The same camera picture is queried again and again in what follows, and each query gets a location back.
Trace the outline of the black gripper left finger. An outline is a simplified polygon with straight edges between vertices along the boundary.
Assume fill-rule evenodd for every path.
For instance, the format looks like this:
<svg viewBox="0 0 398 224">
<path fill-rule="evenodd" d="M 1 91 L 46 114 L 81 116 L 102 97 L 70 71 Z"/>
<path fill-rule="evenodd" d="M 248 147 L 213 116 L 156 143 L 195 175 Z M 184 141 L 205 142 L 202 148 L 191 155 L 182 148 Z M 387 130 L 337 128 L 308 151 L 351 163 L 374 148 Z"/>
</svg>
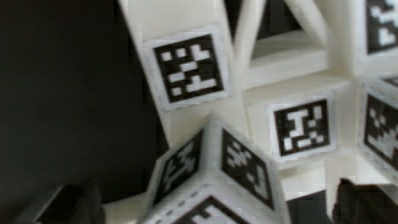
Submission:
<svg viewBox="0 0 398 224">
<path fill-rule="evenodd" d="M 95 182 L 47 187 L 17 215 L 15 224 L 104 224 Z"/>
</svg>

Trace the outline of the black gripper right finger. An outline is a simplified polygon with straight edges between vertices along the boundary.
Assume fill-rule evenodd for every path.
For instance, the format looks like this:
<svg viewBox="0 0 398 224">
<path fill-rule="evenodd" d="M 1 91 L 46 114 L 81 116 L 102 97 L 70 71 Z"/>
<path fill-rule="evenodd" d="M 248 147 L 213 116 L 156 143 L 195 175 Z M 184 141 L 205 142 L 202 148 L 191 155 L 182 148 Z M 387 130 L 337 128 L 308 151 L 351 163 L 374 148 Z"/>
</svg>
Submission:
<svg viewBox="0 0 398 224">
<path fill-rule="evenodd" d="M 333 224 L 398 224 L 398 186 L 339 180 Z"/>
</svg>

